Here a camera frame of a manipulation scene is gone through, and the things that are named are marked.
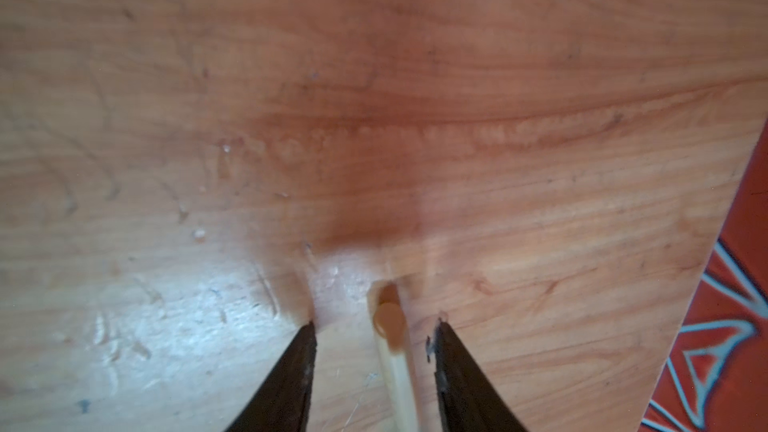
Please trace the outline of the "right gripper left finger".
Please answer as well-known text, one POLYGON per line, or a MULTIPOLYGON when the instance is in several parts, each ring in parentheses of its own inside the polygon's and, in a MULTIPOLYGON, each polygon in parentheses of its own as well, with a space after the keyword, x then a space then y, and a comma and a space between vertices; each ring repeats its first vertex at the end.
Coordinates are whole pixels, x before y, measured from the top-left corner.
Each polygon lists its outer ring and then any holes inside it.
POLYGON ((302 326, 226 431, 304 432, 317 352, 313 322, 302 326))

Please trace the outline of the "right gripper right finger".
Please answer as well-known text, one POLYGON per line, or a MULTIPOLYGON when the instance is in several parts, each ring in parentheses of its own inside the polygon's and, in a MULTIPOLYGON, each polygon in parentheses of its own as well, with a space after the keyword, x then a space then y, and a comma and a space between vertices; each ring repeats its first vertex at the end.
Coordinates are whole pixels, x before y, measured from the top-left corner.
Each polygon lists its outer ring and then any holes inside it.
POLYGON ((446 321, 434 330, 433 355, 443 431, 527 430, 446 321))

